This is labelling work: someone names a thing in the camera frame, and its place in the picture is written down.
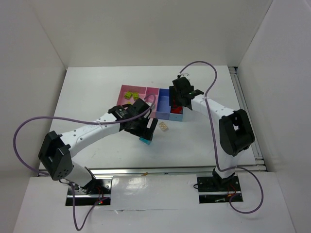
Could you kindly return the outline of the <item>teal lego piece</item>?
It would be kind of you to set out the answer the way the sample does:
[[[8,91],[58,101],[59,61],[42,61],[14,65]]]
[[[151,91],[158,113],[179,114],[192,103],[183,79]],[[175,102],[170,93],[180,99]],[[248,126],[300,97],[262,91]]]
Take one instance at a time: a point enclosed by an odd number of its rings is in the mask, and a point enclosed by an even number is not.
[[[144,144],[146,144],[146,145],[150,145],[151,142],[152,142],[152,140],[148,140],[148,139],[145,139],[145,138],[142,138],[142,137],[140,137],[139,140],[141,142],[143,142]]]

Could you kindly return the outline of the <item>red 2x4 lego brick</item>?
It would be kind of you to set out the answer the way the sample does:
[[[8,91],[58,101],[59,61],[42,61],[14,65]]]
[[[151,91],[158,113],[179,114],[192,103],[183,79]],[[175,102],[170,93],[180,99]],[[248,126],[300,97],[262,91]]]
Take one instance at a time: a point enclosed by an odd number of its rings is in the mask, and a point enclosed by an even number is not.
[[[183,107],[182,106],[172,106],[171,107],[172,114],[183,114]]]

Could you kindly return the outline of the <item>white lego brick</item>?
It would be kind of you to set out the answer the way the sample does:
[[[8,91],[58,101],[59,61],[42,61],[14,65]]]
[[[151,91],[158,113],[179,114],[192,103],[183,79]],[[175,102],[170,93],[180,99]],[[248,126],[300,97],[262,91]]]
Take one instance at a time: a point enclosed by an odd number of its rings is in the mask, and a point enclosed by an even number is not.
[[[160,127],[160,129],[163,131],[163,132],[165,132],[165,131],[167,131],[169,128],[168,128],[168,126],[164,123],[164,122],[160,122],[159,123],[159,127]]]

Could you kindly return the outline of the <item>green lego brick front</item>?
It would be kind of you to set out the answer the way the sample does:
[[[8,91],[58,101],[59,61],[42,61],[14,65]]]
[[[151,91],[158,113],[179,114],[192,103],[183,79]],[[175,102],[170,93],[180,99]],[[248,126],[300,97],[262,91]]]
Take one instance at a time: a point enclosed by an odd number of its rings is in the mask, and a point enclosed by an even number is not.
[[[127,100],[129,100],[129,99],[131,99],[132,95],[133,95],[132,92],[127,91],[127,92],[124,94],[124,98],[127,99]]]

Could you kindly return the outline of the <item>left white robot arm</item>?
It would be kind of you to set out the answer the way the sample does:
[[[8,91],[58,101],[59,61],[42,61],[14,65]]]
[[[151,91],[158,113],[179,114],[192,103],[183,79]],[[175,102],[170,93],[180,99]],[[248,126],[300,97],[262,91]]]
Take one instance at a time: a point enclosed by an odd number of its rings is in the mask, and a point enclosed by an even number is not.
[[[90,169],[74,162],[73,157],[104,137],[121,131],[151,142],[158,120],[150,115],[150,105],[142,99],[114,106],[99,119],[76,130],[47,133],[38,157],[54,181],[65,179],[90,193],[99,186],[99,181]]]

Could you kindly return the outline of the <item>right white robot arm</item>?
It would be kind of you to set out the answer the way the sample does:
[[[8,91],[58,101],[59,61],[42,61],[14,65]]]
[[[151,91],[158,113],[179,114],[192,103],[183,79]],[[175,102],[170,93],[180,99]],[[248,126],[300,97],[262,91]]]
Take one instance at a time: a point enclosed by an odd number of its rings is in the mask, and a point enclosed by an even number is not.
[[[169,96],[171,106],[187,107],[208,118],[216,162],[212,180],[216,187],[228,184],[234,177],[244,151],[255,141],[247,112],[227,108],[205,97],[201,90],[195,90],[182,75],[173,80]]]

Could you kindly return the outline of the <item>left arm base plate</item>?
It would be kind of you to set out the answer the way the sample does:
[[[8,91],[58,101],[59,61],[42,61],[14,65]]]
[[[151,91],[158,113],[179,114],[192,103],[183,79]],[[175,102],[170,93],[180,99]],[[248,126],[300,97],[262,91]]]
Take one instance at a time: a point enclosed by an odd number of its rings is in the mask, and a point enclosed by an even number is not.
[[[111,203],[112,178],[97,179],[91,189],[83,189],[73,183],[74,190],[72,190],[69,181],[62,179],[59,182],[68,186],[66,206],[73,205],[73,196],[75,196],[75,206],[92,206],[97,201],[99,206]]]

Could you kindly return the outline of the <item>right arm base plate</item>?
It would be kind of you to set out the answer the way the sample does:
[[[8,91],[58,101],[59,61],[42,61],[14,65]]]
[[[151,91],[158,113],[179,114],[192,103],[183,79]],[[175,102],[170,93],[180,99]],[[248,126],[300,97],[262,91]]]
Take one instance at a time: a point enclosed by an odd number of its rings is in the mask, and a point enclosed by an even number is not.
[[[214,184],[212,177],[197,177],[197,183],[193,188],[198,191],[200,204],[225,203],[229,202],[231,197],[232,202],[243,202],[238,176],[234,176],[232,180],[219,187]]]

